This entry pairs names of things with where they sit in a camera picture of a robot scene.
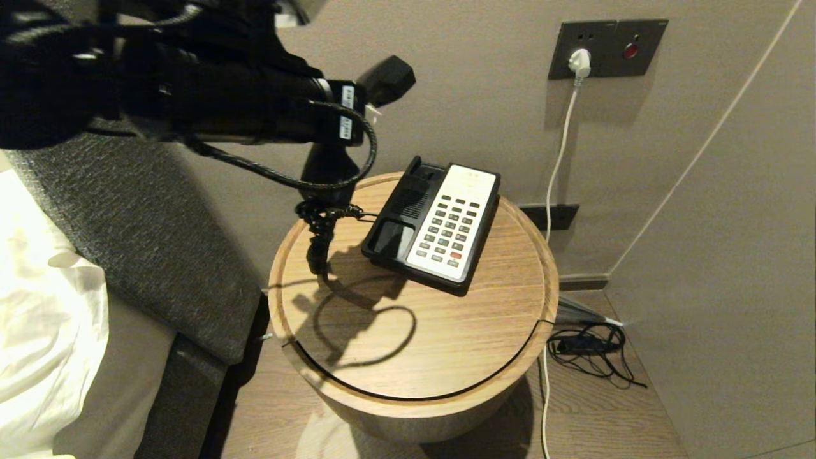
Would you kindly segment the black telephone handset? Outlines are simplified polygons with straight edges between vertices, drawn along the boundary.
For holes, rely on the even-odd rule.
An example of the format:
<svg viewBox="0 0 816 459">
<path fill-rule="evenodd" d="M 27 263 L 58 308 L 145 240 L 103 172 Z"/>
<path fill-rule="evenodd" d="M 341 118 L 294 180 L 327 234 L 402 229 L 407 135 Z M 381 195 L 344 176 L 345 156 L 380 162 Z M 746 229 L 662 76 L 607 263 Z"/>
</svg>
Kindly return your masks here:
<svg viewBox="0 0 816 459">
<path fill-rule="evenodd" d="M 363 102 L 379 108 L 398 101 L 416 84 L 411 65 L 398 56 L 391 55 L 356 79 L 356 101 L 350 100 L 351 91 L 332 82 L 331 87 L 339 94 L 335 100 L 349 108 L 363 108 Z M 360 174 L 358 165 L 347 154 L 346 145 L 340 143 L 314 143 L 304 165 L 301 180 L 318 185 L 336 185 Z M 355 185 L 335 191 L 301 191 L 303 200 L 317 201 L 326 207 L 343 207 L 350 204 Z"/>
</svg>

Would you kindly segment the black and white telephone base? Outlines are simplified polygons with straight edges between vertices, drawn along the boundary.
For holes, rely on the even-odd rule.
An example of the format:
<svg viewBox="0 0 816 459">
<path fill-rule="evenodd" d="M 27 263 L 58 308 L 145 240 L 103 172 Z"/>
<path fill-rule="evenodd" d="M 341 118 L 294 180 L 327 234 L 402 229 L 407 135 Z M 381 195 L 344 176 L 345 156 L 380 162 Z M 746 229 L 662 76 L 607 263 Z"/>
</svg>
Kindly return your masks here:
<svg viewBox="0 0 816 459">
<path fill-rule="evenodd" d="M 373 265 L 465 296 L 499 205 L 498 173 L 417 155 L 361 245 Z"/>
</svg>

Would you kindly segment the white power plug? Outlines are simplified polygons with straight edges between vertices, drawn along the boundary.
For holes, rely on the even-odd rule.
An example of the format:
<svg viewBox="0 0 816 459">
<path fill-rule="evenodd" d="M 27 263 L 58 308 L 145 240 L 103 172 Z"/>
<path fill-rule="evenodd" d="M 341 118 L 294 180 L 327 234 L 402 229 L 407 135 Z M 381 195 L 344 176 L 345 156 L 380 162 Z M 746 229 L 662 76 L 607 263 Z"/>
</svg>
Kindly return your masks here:
<svg viewBox="0 0 816 459">
<path fill-rule="evenodd" d="M 569 56 L 568 67 L 569 70 L 574 73 L 575 86 L 580 86 L 592 72 L 591 53 L 589 50 L 585 48 L 575 50 L 571 56 Z"/>
</svg>

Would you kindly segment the grey fabric headboard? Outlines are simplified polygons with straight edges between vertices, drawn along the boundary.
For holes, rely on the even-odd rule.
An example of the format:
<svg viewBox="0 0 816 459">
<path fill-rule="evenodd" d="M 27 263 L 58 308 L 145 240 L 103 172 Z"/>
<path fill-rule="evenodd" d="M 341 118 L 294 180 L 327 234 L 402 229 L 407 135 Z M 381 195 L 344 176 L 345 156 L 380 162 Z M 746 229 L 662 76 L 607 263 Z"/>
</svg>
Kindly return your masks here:
<svg viewBox="0 0 816 459">
<path fill-rule="evenodd" d="M 242 360 L 259 286 L 173 148 L 81 135 L 4 153 L 115 293 L 221 362 Z"/>
</svg>

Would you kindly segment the round wooden side table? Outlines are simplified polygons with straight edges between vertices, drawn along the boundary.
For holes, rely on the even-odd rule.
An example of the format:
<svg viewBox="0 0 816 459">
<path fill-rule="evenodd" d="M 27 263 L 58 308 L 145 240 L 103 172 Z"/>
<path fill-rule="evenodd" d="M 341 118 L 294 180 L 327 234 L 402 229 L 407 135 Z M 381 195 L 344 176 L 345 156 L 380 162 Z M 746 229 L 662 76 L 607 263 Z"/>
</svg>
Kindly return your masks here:
<svg viewBox="0 0 816 459">
<path fill-rule="evenodd" d="M 536 225 L 505 197 L 465 296 L 370 263 L 367 222 L 340 220 L 328 272 L 289 228 L 269 274 L 272 330 L 295 372 L 344 421 L 397 442 L 446 441 L 489 418 L 542 353 L 558 273 Z"/>
</svg>

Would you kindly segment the beige mattress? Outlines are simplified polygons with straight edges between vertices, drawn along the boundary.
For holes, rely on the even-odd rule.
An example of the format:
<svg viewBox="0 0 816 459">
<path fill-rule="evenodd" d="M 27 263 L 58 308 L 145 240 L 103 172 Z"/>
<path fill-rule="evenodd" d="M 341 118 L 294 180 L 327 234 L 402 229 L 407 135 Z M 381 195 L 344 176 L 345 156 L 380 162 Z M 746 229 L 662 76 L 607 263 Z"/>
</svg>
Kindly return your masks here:
<svg viewBox="0 0 816 459">
<path fill-rule="evenodd" d="M 110 336 L 79 417 L 55 437 L 74 459 L 133 459 L 145 433 L 175 332 L 108 294 Z"/>
</svg>

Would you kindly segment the white bed linen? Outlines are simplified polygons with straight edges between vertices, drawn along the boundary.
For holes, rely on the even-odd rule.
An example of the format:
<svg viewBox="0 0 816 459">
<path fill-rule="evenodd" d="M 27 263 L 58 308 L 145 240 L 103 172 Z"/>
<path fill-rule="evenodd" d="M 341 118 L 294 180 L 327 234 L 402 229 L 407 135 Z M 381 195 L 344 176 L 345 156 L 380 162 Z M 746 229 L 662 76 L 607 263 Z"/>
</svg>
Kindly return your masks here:
<svg viewBox="0 0 816 459">
<path fill-rule="evenodd" d="M 0 173 L 0 459 L 74 459 L 55 438 L 81 415 L 109 334 L 104 270 Z"/>
</svg>

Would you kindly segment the small dark wall outlet plate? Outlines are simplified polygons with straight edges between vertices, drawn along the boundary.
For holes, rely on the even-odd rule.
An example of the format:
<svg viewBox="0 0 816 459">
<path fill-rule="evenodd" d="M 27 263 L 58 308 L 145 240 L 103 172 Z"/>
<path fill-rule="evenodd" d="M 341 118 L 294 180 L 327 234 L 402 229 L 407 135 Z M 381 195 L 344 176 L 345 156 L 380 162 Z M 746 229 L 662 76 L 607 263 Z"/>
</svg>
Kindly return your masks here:
<svg viewBox="0 0 816 459">
<path fill-rule="evenodd" d="M 549 224 L 551 231 L 566 231 L 571 227 L 580 205 L 522 205 L 520 209 L 539 230 L 545 231 Z"/>
</svg>

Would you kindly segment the grey wall socket panel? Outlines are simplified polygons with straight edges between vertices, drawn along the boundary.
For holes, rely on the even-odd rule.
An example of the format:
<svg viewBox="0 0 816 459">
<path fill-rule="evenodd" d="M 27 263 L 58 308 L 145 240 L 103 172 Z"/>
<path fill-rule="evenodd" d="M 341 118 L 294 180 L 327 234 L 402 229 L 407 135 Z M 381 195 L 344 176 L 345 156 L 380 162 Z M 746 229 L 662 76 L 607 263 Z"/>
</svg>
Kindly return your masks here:
<svg viewBox="0 0 816 459">
<path fill-rule="evenodd" d="M 668 24 L 667 18 L 562 22 L 548 80 L 573 78 L 568 60 L 580 49 L 590 55 L 590 78 L 645 76 Z"/>
</svg>

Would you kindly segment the dark grey bed frame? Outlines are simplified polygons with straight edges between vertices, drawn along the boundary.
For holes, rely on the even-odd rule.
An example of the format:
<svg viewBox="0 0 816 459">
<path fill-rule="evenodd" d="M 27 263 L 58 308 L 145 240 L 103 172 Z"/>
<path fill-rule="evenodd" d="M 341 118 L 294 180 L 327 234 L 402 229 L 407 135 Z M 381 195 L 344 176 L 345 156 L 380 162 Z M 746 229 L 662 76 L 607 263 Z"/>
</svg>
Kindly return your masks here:
<svg viewBox="0 0 816 459">
<path fill-rule="evenodd" d="M 199 459 L 228 366 L 175 336 L 135 459 Z"/>
</svg>

